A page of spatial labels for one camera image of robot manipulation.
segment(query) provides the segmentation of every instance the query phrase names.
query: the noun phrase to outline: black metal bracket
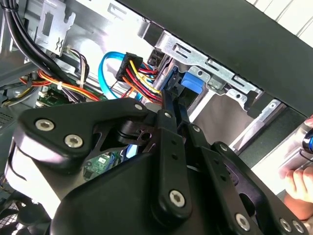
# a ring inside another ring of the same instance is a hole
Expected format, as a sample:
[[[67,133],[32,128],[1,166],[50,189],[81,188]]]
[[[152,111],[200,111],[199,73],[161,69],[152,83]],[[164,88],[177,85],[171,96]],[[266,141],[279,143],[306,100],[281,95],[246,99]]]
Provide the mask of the black metal bracket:
[[[167,92],[163,92],[162,97],[163,109],[157,114],[130,98],[29,110],[19,118],[14,142],[20,151],[37,160],[37,164],[66,174],[75,173],[84,161],[101,153],[121,150],[128,144],[139,145],[138,155],[131,162],[133,165],[147,158],[152,162],[149,211],[154,221],[166,229],[189,224],[190,219],[194,221],[194,216],[201,214],[199,196],[193,212],[195,201],[191,195],[195,195],[195,182],[190,181],[189,168],[199,172],[205,181],[205,189],[210,191],[204,207],[205,211],[214,212],[216,216],[211,217],[208,223],[214,221],[214,227],[221,234],[285,234],[282,219],[291,225],[294,221],[301,224],[227,145],[218,142],[211,146],[207,143],[202,130],[189,123],[187,110],[179,100],[173,101]],[[50,120],[54,129],[39,130],[35,124],[39,119]],[[64,142],[69,134],[80,136],[84,144],[70,148]],[[78,187],[76,193],[70,193],[70,200],[65,198],[64,203],[71,203],[76,198],[101,202],[98,190],[106,188],[106,184],[110,184],[106,193],[113,200],[116,198],[116,184],[111,180],[118,176],[119,182],[120,179],[127,182],[123,174],[128,171],[128,165],[131,163],[126,162],[113,169],[111,175],[108,172],[89,181],[86,187],[92,191],[88,193],[80,190],[84,185]],[[132,203],[139,203],[141,199],[136,200]],[[68,204],[60,207],[58,213],[70,213]],[[105,207],[97,211],[101,217]],[[88,227],[96,226],[97,221],[89,221]],[[293,229],[288,234],[299,233]]]

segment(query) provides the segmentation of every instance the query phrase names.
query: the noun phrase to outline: human hand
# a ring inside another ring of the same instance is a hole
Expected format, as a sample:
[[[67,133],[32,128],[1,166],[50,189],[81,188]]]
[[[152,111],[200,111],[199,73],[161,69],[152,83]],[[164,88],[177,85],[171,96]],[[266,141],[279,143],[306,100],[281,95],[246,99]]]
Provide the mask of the human hand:
[[[285,176],[286,192],[294,199],[313,203],[313,167],[290,170]]]

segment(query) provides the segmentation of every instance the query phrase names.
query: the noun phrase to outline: red wire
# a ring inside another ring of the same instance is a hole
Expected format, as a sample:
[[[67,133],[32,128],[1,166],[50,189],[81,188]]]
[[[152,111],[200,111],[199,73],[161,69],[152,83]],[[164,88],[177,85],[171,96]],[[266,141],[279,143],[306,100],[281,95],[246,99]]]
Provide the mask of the red wire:
[[[139,72],[146,72],[146,73],[158,73],[157,70],[145,70],[145,69],[139,69]]]
[[[27,82],[20,78],[20,81],[23,82],[25,85],[27,84]],[[32,83],[32,87],[42,87],[42,86],[47,86],[47,85],[50,85],[51,82],[48,82],[48,81],[43,81],[43,82],[33,82]]]
[[[143,86],[140,82],[138,82],[138,81],[134,78],[134,76],[132,75],[131,71],[130,71],[128,68],[126,68],[126,72],[127,72],[127,74],[131,77],[132,81],[133,81],[137,86],[139,86],[142,90],[144,90],[151,98],[153,98],[153,99],[155,99],[155,100],[157,100],[157,101],[162,102],[162,100],[161,100],[159,97],[157,97],[157,96],[155,96],[154,94],[152,94],[145,86]]]

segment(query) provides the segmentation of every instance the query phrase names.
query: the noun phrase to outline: screw hole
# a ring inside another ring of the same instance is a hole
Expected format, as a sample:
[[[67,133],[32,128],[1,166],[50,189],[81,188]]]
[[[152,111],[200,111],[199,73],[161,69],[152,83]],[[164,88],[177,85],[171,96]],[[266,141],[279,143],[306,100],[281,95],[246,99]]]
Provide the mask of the screw hole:
[[[220,177],[221,177],[221,179],[222,179],[223,181],[225,181],[225,182],[226,182],[226,177],[225,177],[225,176],[220,175]]]
[[[151,134],[150,133],[144,133],[142,136],[141,136],[141,139],[143,141],[147,141],[148,139],[151,138]]]

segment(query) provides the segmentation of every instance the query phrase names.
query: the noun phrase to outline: orange wire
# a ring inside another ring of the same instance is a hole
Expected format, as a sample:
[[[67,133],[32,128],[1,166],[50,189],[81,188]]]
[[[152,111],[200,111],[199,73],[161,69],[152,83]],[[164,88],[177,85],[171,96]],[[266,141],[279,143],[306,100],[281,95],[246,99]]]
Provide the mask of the orange wire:
[[[22,83],[24,83],[25,85],[27,85],[27,82],[24,79],[20,78],[20,81]],[[47,85],[50,85],[50,84],[51,84],[51,82],[48,82],[48,81],[32,82],[32,87],[42,87],[42,86],[47,86]]]
[[[147,100],[149,100],[151,103],[154,103],[152,100],[150,100],[147,96],[145,96],[143,93],[141,93],[138,89],[136,89],[127,79],[126,77],[123,77],[123,80],[133,89],[135,89],[137,92],[142,94],[143,97],[145,97]]]
[[[128,95],[129,94],[131,94],[131,93],[133,93],[133,91],[134,91],[135,89],[134,88],[132,88],[127,94],[126,94],[126,96],[125,97],[128,97]]]
[[[56,84],[56,85],[59,84],[59,82],[58,82],[57,80],[55,80],[55,79],[53,79],[52,77],[46,75],[46,74],[45,74],[43,71],[41,71],[41,70],[38,71],[38,74],[39,74],[40,77],[42,77],[43,79],[45,79],[45,80],[47,80],[47,81],[49,81],[49,82],[51,82],[51,83],[54,83],[54,84]],[[70,84],[67,84],[67,83],[61,83],[61,86],[64,87],[64,88],[68,88],[68,89],[70,89],[70,90],[72,90],[72,91],[79,92],[79,93],[81,93],[81,94],[87,96],[88,98],[90,98],[90,99],[92,99],[92,100],[94,100],[94,101],[100,101],[100,99],[99,99],[97,96],[95,96],[93,93],[91,93],[91,92],[89,92],[89,91],[87,91],[87,90],[85,90],[85,89],[81,89],[81,88],[79,88],[79,87],[75,87],[75,86],[70,85]]]

